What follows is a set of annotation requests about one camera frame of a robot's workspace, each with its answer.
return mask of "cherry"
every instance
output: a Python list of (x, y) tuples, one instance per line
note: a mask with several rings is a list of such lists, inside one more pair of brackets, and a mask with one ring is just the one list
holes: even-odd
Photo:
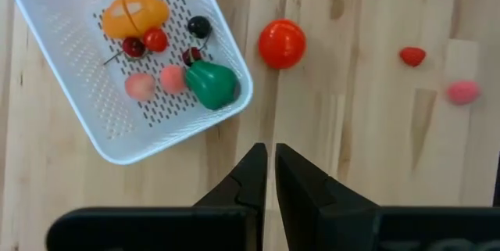
[(140, 58), (146, 52), (146, 46), (137, 38), (128, 37), (123, 40), (123, 51), (133, 58)]
[(212, 32), (212, 25), (204, 16), (195, 16), (187, 22), (187, 30), (199, 39), (207, 38)]
[(189, 48), (182, 53), (182, 60), (184, 61), (184, 64), (189, 67), (191, 67), (191, 65), (193, 65), (194, 62), (200, 59), (202, 59), (202, 54), (200, 53), (200, 50), (196, 47)]

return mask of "white plastic basket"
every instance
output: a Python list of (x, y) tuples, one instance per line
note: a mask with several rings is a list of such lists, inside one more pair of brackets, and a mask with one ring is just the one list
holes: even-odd
[[(102, 33), (100, 15), (113, 0), (16, 0), (57, 80), (98, 152), (109, 162), (130, 164), (160, 152), (241, 112), (253, 93), (252, 78), (216, 0), (165, 0), (171, 16), (164, 31), (170, 47), (139, 63), (123, 57), (103, 66), (120, 41)], [(166, 64), (183, 66), (190, 45), (185, 25), (206, 16), (213, 26), (204, 58), (230, 67), (241, 94), (229, 106), (211, 111), (191, 91), (168, 95), (157, 87), (155, 99), (128, 98), (124, 81), (145, 72), (159, 79)]]

